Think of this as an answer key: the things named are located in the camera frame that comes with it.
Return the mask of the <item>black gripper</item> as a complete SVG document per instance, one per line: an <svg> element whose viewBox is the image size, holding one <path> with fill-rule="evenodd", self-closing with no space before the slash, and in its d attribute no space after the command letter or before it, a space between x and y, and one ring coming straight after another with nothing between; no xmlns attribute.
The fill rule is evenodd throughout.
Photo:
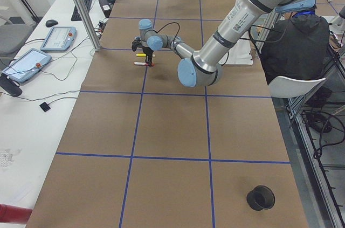
<svg viewBox="0 0 345 228"><path fill-rule="evenodd" d="M153 50L149 47L143 47L142 48L143 53L146 55L146 59L145 59L145 65L146 66L153 66Z"/></svg>

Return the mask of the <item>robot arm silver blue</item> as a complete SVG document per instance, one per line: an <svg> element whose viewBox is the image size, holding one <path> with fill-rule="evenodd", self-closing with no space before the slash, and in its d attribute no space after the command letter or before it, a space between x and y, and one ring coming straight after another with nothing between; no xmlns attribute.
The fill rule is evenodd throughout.
<svg viewBox="0 0 345 228"><path fill-rule="evenodd" d="M200 50L194 50L179 37L159 34L148 19L139 21L140 36L134 43L150 57L162 48L173 50L181 61L177 68L180 83L186 87L215 84L222 75L220 60L263 14L302 11L316 0L238 0L215 33Z"/></svg>

